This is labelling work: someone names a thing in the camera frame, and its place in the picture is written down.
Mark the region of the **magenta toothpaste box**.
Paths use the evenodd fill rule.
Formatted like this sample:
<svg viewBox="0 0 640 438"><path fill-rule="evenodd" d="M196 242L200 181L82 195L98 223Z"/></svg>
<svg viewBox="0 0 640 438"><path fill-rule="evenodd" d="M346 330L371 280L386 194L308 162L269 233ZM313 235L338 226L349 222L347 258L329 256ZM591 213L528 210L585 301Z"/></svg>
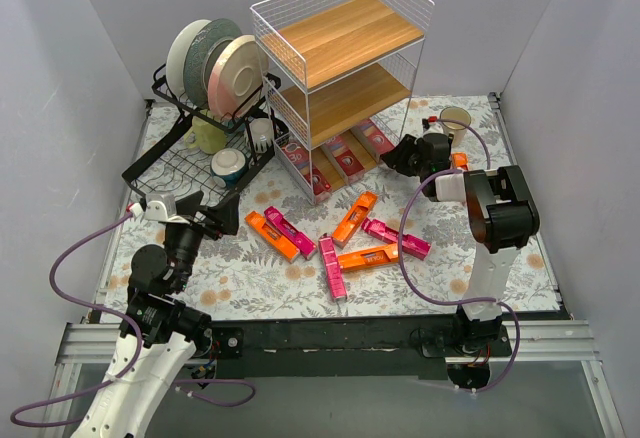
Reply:
<svg viewBox="0 0 640 438"><path fill-rule="evenodd" d="M373 238L384 243L398 243L399 231L377 219L365 218L361 229ZM404 234L402 237L402 250L409 255L424 260L430 252L431 245L414 235Z"/></svg>
<svg viewBox="0 0 640 438"><path fill-rule="evenodd" d="M306 260L310 260L317 252L315 243L305 233L291 224L277 208L268 207L265 210L265 217L270 225L296 246Z"/></svg>
<svg viewBox="0 0 640 438"><path fill-rule="evenodd" d="M334 302L346 301L348 295L334 242L328 234L323 234L318 243L330 296Z"/></svg>

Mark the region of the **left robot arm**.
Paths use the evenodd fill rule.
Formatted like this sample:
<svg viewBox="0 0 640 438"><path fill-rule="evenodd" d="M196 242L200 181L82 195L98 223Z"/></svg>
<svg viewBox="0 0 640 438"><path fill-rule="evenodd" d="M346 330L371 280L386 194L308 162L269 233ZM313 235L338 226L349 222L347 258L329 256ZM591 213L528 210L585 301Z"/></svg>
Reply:
<svg viewBox="0 0 640 438"><path fill-rule="evenodd" d="M237 193L215 206L202 204L203 197L155 193L129 206L131 217L162 224L165 238L134 253L127 308L104 376L108 384L96 392L75 436L141 437L190 359L214 365L220 358L240 357L240 328L219 326L176 297L188 284L202 241L234 235L239 228Z"/></svg>

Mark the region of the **red 3D toothpaste box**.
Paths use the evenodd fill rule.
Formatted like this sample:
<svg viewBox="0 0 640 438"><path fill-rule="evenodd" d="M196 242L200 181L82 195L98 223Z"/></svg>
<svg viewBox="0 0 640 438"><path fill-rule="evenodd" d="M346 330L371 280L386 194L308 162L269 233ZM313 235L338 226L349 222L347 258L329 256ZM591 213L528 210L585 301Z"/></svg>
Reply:
<svg viewBox="0 0 640 438"><path fill-rule="evenodd" d="M290 140L279 144L279 153L285 167L312 203L319 204L330 197L332 187L308 149L298 141Z"/></svg>
<svg viewBox="0 0 640 438"><path fill-rule="evenodd" d="M381 157L395 147L370 118L358 123L350 131L376 163L380 163Z"/></svg>
<svg viewBox="0 0 640 438"><path fill-rule="evenodd" d="M361 161L340 135L323 143L321 149L346 184L351 185L364 176L365 168Z"/></svg>

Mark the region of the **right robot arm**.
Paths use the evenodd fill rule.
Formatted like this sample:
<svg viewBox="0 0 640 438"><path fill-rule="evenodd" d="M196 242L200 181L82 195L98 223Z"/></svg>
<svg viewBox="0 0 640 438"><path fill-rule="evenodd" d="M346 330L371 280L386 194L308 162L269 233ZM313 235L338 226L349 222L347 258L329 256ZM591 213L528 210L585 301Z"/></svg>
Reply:
<svg viewBox="0 0 640 438"><path fill-rule="evenodd" d="M449 325L423 336L425 351L436 355L453 350L471 356L501 338L508 277L521 249L538 233L540 217L519 166L467 171L453 163L451 145L452 139L442 133L405 135L381 155L381 161L401 175L420 179L410 204L424 195L432 202L466 206L476 248L463 298L436 300L412 290L429 303L455 309Z"/></svg>

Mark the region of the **orange toothpaste box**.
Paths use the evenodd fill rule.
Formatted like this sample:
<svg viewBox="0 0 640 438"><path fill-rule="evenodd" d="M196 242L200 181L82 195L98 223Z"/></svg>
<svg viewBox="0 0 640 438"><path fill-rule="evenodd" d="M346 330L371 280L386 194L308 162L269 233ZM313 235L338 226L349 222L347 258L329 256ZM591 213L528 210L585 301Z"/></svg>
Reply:
<svg viewBox="0 0 640 438"><path fill-rule="evenodd" d="M398 262L398 247L396 243L373 248L362 249L338 256L338 262L343 272L356 272Z"/></svg>
<svg viewBox="0 0 640 438"><path fill-rule="evenodd" d="M456 152L451 154L451 167L460 169L463 171L469 170L468 157L463 152Z"/></svg>
<svg viewBox="0 0 640 438"><path fill-rule="evenodd" d="M299 256L300 250L282 232L271 225L263 215L252 211L245 217L245 221L289 263L292 263Z"/></svg>
<svg viewBox="0 0 640 438"><path fill-rule="evenodd" d="M335 245L344 248L362 225L377 202L377 195L372 192L362 193L331 235Z"/></svg>

